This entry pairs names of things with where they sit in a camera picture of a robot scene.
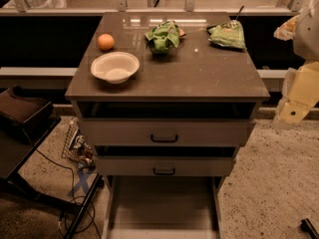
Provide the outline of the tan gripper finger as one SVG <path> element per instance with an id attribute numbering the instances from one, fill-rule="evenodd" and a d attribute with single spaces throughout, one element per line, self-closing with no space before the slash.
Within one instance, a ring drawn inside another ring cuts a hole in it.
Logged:
<path id="1" fill-rule="evenodd" d="M 288 41 L 294 38 L 294 33 L 296 29 L 296 24 L 299 19 L 299 16 L 296 15 L 290 18 L 288 21 L 284 22 L 280 27 L 278 27 L 273 36 L 276 39 Z"/>
<path id="2" fill-rule="evenodd" d="M 319 62 L 289 68 L 281 93 L 275 120 L 285 125 L 300 123 L 319 102 Z"/>

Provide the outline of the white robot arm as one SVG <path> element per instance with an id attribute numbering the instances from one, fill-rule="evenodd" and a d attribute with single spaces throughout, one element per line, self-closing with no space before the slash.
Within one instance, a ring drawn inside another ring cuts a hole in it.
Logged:
<path id="1" fill-rule="evenodd" d="M 319 0 L 311 0 L 278 27 L 274 37 L 292 40 L 294 53 L 305 60 L 298 70 L 288 69 L 275 112 L 277 124 L 290 127 L 299 124 L 319 102 Z"/>

